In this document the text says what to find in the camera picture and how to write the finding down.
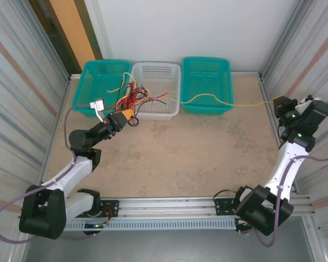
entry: white robotic arm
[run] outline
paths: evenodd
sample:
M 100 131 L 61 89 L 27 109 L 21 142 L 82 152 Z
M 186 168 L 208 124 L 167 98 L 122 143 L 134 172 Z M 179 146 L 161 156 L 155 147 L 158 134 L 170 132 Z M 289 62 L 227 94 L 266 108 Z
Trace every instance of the white robotic arm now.
M 304 160 L 296 157 L 309 155 L 315 145 L 313 134 L 328 116 L 328 105 L 311 96 L 304 98 L 299 105 L 296 99 L 277 98 L 274 100 L 274 110 L 280 126 L 285 129 L 280 137 L 283 142 L 271 178 L 264 187 L 241 187 L 233 201 L 236 215 L 264 235 L 273 232 L 276 213 L 279 214 L 276 219 L 278 225 L 291 215 L 294 207 L 289 204 L 290 191 Z M 279 192 L 280 207 L 276 212 Z M 271 203 L 273 208 L 268 208 L 266 203 Z
M 74 165 L 70 172 L 68 172 L 63 179 L 56 182 L 56 179 L 60 177 L 70 165 Z M 81 213 L 91 210 L 93 205 L 94 196 L 91 194 L 78 192 L 73 197 L 67 198 L 73 188 L 87 175 L 92 172 L 92 160 L 86 157 L 77 157 L 75 163 L 73 160 L 55 177 L 46 181 L 42 186 L 54 182 L 54 184 L 48 187 L 48 190 L 60 190 L 64 192 L 66 203 L 66 221 L 73 219 Z

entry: plastic basket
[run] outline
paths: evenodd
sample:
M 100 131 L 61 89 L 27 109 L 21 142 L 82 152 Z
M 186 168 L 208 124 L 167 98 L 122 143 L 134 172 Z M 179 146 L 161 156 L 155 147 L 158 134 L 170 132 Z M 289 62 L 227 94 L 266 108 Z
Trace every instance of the plastic basket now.
M 107 110 L 117 102 L 118 97 L 124 95 L 125 84 L 118 92 L 108 93 L 120 87 L 124 72 L 130 72 L 131 63 L 120 60 L 96 60 L 85 63 L 80 77 L 79 85 L 75 92 L 72 106 L 78 104 L 89 104 L 95 100 L 104 98 L 106 110 L 104 115 L 108 115 L 114 110 Z M 81 112 L 85 116 L 96 117 L 94 109 L 76 108 L 74 111 Z
M 151 97 L 176 91 L 169 94 L 168 97 L 180 101 L 181 68 L 177 64 L 155 62 L 136 63 L 132 67 L 131 74 L 135 77 L 138 86 L 142 85 L 150 91 Z M 170 120 L 173 116 L 177 115 L 180 109 L 179 103 L 165 98 L 161 100 L 166 105 L 158 101 L 141 105 L 137 117 L 139 119 Z
M 233 104 L 233 90 L 229 61 L 210 57 L 183 59 L 181 101 L 198 94 L 213 94 L 223 102 Z M 233 106 L 219 103 L 212 96 L 200 96 L 191 103 L 182 104 L 187 113 L 221 115 Z

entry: floor surface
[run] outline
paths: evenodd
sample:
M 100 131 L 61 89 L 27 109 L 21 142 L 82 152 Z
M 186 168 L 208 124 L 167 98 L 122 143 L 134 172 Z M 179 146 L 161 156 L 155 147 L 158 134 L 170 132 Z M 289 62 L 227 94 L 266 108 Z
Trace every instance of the floor surface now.
M 78 80 L 73 80 L 65 112 Z M 236 104 L 262 101 L 256 77 L 233 77 Z M 67 134 L 90 129 L 97 118 L 72 112 Z M 60 126 L 47 178 L 71 159 Z M 76 187 L 102 197 L 210 196 L 222 189 L 267 182 L 278 149 L 264 105 L 235 107 L 221 116 L 192 115 L 180 108 L 170 121 L 140 120 L 111 140 L 99 143 L 101 163 Z

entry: yellow wire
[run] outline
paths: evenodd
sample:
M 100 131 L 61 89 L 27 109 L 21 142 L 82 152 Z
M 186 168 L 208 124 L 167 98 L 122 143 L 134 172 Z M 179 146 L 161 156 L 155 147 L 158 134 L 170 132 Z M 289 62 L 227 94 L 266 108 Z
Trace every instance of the yellow wire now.
M 123 96 L 122 98 L 120 98 L 120 99 L 115 103 L 115 105 L 118 105 L 119 102 L 120 102 L 122 99 L 127 98 L 128 96 L 129 96 L 129 94 L 126 94 L 125 96 Z
M 201 96 L 211 96 L 213 98 L 215 98 L 216 101 L 224 104 L 224 105 L 232 105 L 232 106 L 242 106 L 242 107 L 248 107 L 248 106 L 259 106 L 259 105 L 262 105 L 262 104 L 266 104 L 266 103 L 272 103 L 273 100 L 281 97 L 281 96 L 278 96 L 278 97 L 274 97 L 272 98 L 272 101 L 262 101 L 258 104 L 249 104 L 249 105 L 236 105 L 236 104 L 230 104 L 230 103 L 226 103 L 226 102 L 223 102 L 221 101 L 219 98 L 217 98 L 214 94 L 198 94 L 196 96 L 194 96 L 191 100 L 187 101 L 187 102 L 182 102 L 182 101 L 178 101 L 178 100 L 175 100 L 175 99 L 172 99 L 172 98 L 167 98 L 167 97 L 163 97 L 163 98 L 166 98 L 166 99 L 169 99 L 171 101 L 174 101 L 174 102 L 177 102 L 177 103 L 180 103 L 180 104 L 188 104 L 188 103 L 191 103 L 193 100 L 195 100 L 197 97 L 201 97 Z
M 134 81 L 134 83 L 135 83 L 134 86 L 137 87 L 136 80 L 135 80 L 135 78 L 132 76 L 132 74 L 129 74 L 128 72 L 124 72 L 123 75 L 122 75 L 122 82 L 121 82 L 120 87 L 117 88 L 117 89 L 115 89 L 115 90 L 112 90 L 112 91 L 107 91 L 107 93 L 113 93 L 113 92 L 116 92 L 116 91 L 118 91 L 119 89 L 121 89 L 122 86 L 123 86 L 123 84 L 124 84 L 124 82 L 125 82 L 125 75 L 129 75 L 129 76 L 132 78 L 132 80 Z

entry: metal wall panel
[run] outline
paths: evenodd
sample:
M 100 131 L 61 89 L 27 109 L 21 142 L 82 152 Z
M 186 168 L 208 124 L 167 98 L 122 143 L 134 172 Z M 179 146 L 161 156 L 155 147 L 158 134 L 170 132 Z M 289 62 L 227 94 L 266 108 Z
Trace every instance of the metal wall panel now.
M 27 1 L 0 1 L 0 206 L 37 184 L 57 125 L 68 75 Z M 0 215 L 19 237 L 21 203 Z M 13 245 L 0 241 L 0 261 Z
M 306 3 L 306 11 L 293 25 L 293 34 L 282 42 L 277 61 L 262 73 L 269 97 L 287 95 L 302 99 L 308 94 L 328 102 L 328 0 Z M 328 118 L 315 133 L 313 156 L 328 157 Z M 307 160 L 297 176 L 301 193 L 309 194 L 318 224 L 328 243 L 328 162 Z

